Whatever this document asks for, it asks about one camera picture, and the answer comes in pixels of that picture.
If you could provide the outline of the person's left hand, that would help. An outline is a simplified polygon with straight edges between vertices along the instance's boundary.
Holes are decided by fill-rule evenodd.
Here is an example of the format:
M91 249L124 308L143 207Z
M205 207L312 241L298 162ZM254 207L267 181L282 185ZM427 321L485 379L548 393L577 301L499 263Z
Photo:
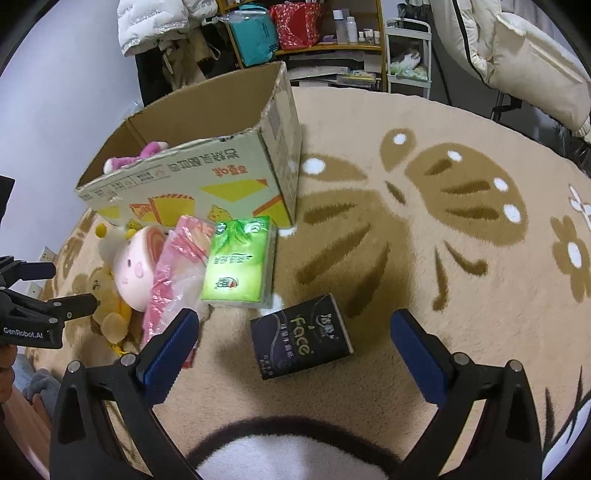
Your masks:
M17 347L2 345L0 348L0 403L6 402L12 394L14 382L13 365L17 356Z

